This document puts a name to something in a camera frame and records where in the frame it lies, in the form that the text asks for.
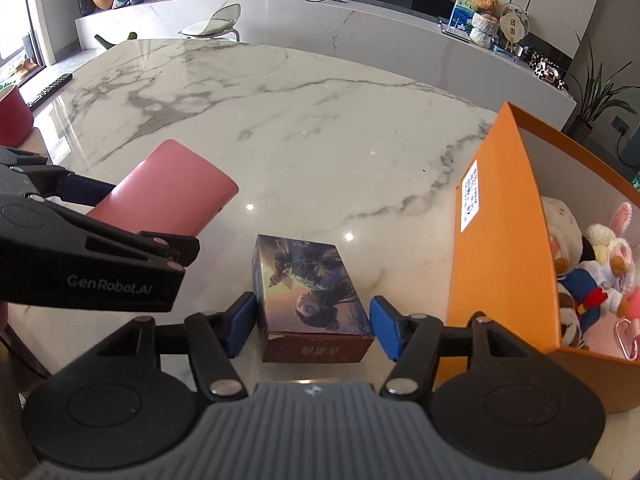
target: gray wall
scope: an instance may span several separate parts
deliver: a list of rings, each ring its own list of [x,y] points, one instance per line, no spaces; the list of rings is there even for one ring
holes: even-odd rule
[[[596,70],[603,62],[603,74],[608,78],[627,61],[633,64],[615,78],[617,85],[640,86],[640,0],[598,0],[587,32],[593,46],[593,57],[596,62]],[[583,41],[578,49],[574,62],[569,72],[573,74],[584,86],[586,78],[585,54],[588,54],[588,46]],[[575,90],[575,83],[571,78],[567,79],[568,86],[579,103],[580,94]],[[640,90],[629,90],[618,95],[622,100],[631,104],[632,108],[640,112]],[[629,133],[620,143],[623,149],[631,133],[640,123],[640,118],[620,108],[605,110],[593,125],[593,140],[603,146],[608,152],[616,153],[616,143],[620,134],[613,129],[611,121],[618,115],[629,124]]]
[[[80,18],[78,0],[42,0],[44,21],[54,56],[78,40],[76,19]]]

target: small box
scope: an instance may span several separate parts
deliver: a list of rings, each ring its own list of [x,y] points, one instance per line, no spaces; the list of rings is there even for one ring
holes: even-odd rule
[[[357,363],[374,337],[335,246],[259,235],[254,291],[262,360]]]

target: pink bunny ear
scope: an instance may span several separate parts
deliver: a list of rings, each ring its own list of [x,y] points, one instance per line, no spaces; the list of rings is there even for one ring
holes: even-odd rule
[[[615,215],[609,223],[609,227],[616,234],[617,238],[622,238],[626,228],[631,223],[631,204],[629,202],[623,202],[616,211]]]

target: white marble tabletop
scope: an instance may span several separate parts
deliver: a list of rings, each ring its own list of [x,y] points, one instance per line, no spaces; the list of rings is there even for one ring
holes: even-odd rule
[[[36,126],[55,163],[94,178],[119,182],[160,142],[177,139],[238,183],[158,323],[224,310],[251,290],[257,234],[336,244],[363,303],[383,294],[405,314],[444,319],[454,190],[494,117],[427,85],[317,54],[145,40],[79,69]],[[134,316],[12,305],[10,323],[56,372]],[[234,365],[249,388],[311,378],[380,386],[392,367],[377,342],[359,364],[264,364],[255,331]],[[193,385],[186,358],[162,366]],[[616,436],[598,448],[607,473],[619,465]]]

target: red cup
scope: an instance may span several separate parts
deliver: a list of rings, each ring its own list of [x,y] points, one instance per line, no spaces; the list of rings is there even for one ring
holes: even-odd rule
[[[0,90],[0,145],[17,148],[33,128],[33,114],[16,85]]]

